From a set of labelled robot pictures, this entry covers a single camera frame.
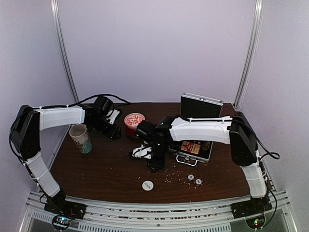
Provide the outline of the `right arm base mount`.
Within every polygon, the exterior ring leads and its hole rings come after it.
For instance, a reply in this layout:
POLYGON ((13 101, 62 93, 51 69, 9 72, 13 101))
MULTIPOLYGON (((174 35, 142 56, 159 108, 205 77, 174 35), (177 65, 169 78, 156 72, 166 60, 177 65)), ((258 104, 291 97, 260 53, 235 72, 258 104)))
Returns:
POLYGON ((262 198, 251 197, 247 201, 231 204, 234 219, 245 218, 246 225, 252 230, 263 229, 267 222, 265 212, 272 209, 268 191, 262 198))

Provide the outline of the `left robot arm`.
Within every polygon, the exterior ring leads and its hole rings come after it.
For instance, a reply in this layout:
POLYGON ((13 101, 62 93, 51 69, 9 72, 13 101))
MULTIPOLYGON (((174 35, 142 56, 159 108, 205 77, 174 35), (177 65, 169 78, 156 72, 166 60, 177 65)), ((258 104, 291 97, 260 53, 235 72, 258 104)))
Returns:
POLYGON ((41 131, 69 125, 85 125, 87 130, 102 134, 112 140, 121 137, 116 120, 122 111, 115 107, 105 94, 95 95, 95 101, 86 100, 67 105, 20 107, 9 131, 9 143, 43 193, 51 198, 50 206, 60 215, 70 207, 64 194, 53 178, 41 153, 41 131))

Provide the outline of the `red playing card box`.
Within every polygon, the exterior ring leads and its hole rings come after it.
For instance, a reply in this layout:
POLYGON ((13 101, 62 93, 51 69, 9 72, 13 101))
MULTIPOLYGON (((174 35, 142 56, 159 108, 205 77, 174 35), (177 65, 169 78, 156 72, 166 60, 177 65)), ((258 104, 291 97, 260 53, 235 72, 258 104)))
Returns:
POLYGON ((183 141, 181 151, 198 155, 201 149, 201 142, 197 141, 183 141))

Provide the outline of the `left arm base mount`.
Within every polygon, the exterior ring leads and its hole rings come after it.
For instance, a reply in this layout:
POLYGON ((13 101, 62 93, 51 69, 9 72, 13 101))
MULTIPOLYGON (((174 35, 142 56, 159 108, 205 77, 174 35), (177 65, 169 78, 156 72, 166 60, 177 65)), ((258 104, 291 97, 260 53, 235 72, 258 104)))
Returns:
POLYGON ((57 194, 55 197, 46 195, 44 210, 54 213, 52 226, 56 231, 62 232, 68 229, 76 219, 83 219, 86 205, 66 200, 64 193, 57 194))

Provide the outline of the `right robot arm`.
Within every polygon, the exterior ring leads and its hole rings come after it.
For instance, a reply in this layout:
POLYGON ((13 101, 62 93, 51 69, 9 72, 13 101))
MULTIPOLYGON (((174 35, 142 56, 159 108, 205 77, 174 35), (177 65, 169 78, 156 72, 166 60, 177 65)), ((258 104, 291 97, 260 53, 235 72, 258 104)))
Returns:
POLYGON ((153 172, 165 167, 165 155, 175 142, 211 141, 229 145, 232 161, 243 170, 253 198, 248 201, 248 210, 256 214, 265 207, 267 184, 260 166, 264 156, 259 153, 259 148, 265 146, 242 112, 219 118, 166 116, 157 125, 143 120, 136 134, 147 144, 133 149, 132 157, 148 159, 147 166, 153 172))

